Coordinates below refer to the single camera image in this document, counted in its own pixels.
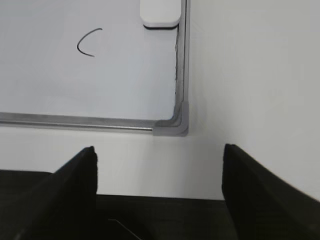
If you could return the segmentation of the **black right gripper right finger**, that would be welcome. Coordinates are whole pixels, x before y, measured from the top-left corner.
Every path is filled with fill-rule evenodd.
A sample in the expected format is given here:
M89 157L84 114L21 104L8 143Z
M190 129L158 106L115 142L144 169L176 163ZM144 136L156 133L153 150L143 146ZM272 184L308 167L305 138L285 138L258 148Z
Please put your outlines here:
M240 240L320 238L320 202L235 144L224 146L221 189Z

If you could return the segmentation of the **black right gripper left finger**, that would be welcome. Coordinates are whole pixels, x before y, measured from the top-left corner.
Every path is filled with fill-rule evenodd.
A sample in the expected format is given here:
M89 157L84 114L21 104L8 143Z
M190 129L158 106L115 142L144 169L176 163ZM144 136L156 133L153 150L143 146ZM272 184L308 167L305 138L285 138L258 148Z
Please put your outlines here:
M86 147L56 172L1 170L2 240L92 240L98 156Z

